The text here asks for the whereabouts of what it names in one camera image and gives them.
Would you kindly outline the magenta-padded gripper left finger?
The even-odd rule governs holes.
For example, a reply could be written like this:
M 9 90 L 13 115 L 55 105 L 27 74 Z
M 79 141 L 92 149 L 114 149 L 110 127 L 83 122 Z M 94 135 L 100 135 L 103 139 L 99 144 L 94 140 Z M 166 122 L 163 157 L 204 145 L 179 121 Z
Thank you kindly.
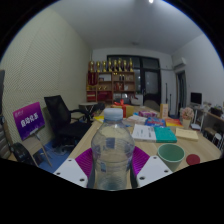
M 95 184 L 95 171 L 93 165 L 92 149 L 89 148 L 77 158 L 67 158 L 54 172 L 67 181 L 84 188 L 93 188 Z

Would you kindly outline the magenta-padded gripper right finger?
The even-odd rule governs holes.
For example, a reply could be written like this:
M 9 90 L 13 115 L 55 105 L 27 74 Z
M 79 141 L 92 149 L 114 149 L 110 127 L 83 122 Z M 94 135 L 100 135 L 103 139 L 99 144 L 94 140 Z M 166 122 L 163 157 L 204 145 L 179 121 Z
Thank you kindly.
M 135 147 L 130 168 L 130 182 L 133 189 L 157 181 L 172 171 L 156 155 L 149 156 L 142 149 Z

